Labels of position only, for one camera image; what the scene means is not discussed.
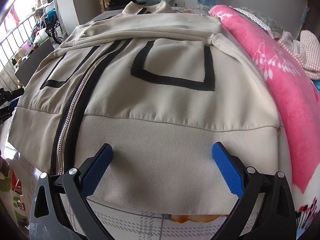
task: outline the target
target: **wheel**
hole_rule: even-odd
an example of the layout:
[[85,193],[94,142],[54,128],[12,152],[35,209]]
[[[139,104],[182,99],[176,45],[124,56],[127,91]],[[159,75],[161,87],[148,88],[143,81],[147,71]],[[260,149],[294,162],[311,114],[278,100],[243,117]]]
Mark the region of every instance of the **wheel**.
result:
[[57,21],[56,24],[52,26],[51,33],[55,43],[61,44],[63,42],[62,28],[59,21]]

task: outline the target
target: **wall outlet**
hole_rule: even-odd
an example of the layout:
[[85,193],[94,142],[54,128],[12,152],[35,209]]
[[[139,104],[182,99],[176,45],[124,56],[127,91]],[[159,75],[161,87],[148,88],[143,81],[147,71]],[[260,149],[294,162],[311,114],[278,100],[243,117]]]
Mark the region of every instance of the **wall outlet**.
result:
[[184,1],[173,1],[172,7],[184,7],[185,3]]
[[179,1],[179,2],[178,2],[178,6],[179,6],[179,7],[184,7],[184,4],[185,4],[184,1]]

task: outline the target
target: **checkered cloth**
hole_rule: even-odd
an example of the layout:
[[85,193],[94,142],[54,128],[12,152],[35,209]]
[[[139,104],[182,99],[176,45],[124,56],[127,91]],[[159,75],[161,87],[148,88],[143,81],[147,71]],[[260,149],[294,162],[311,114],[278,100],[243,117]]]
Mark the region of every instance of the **checkered cloth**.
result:
[[303,67],[310,79],[320,80],[320,43],[312,32],[302,31],[300,41],[294,40],[289,32],[283,32],[278,43]]

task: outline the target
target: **metal zipper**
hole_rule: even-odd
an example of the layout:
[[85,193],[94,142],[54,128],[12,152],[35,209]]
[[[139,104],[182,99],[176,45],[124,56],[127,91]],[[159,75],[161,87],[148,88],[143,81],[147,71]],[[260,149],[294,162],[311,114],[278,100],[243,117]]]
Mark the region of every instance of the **metal zipper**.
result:
[[81,92],[85,86],[85,84],[87,83],[87,80],[89,79],[89,77],[91,76],[93,70],[95,70],[95,68],[100,64],[100,62],[102,60],[104,60],[109,54],[111,54],[112,52],[115,52],[116,50],[120,49],[124,44],[125,44],[126,40],[121,41],[121,43],[119,43],[119,45],[111,52],[109,52],[106,55],[103,55],[102,57],[100,57],[98,60],[96,60],[96,62],[91,66],[91,68],[87,71],[86,75],[84,76],[84,78],[82,79],[76,93],[75,96],[73,97],[72,101],[71,101],[71,105],[67,114],[67,117],[63,123],[63,127],[59,136],[59,140],[58,140],[58,146],[57,146],[57,157],[58,157],[58,168],[59,168],[59,175],[61,175],[64,170],[63,170],[63,163],[62,163],[62,155],[64,154],[63,149],[64,149],[64,145],[65,145],[65,141],[66,141],[66,137],[67,137],[67,132],[68,132],[68,128],[70,125],[70,121],[72,119],[72,115],[75,109],[75,106],[78,102],[79,96],[81,95]]

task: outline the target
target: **black pocket trim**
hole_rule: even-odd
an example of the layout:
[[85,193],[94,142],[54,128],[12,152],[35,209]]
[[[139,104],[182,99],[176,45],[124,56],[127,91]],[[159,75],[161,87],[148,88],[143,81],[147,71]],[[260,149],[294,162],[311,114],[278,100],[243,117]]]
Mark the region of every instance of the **black pocket trim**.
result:
[[213,70],[212,54],[209,46],[204,46],[204,80],[203,82],[199,82],[183,78],[160,76],[143,69],[147,55],[153,47],[154,43],[155,41],[148,41],[146,46],[142,50],[140,50],[140,52],[135,57],[131,68],[132,76],[154,84],[178,86],[193,90],[214,91],[215,76]]
[[50,74],[47,76],[47,78],[45,79],[45,81],[43,82],[43,84],[40,87],[40,90],[44,88],[44,84],[47,82],[48,78],[51,76],[52,72],[56,69],[56,67],[59,65],[60,61],[63,60],[63,58],[66,56],[66,53],[63,54],[63,56],[61,57],[61,59],[59,59],[59,61],[56,63],[56,65],[53,67],[53,69],[51,70]]
[[54,80],[54,79],[49,79],[48,78],[51,76],[52,72],[55,70],[56,66],[58,65],[58,63],[60,62],[60,59],[59,62],[55,65],[55,67],[53,68],[53,70],[51,71],[51,73],[49,74],[49,76],[47,77],[47,79],[44,81],[44,83],[42,84],[42,86],[40,87],[40,89],[43,89],[45,87],[52,87],[52,88],[60,88],[62,87],[62,85],[64,85],[65,83],[68,82],[68,80],[81,68],[81,66],[83,65],[83,63],[85,63],[88,58],[97,50],[97,48],[99,48],[100,46],[94,46],[90,51],[89,53],[85,56],[85,58],[81,61],[81,63],[76,67],[76,69],[74,70],[74,72],[70,75],[70,77],[68,77],[65,81],[57,81],[57,80]]

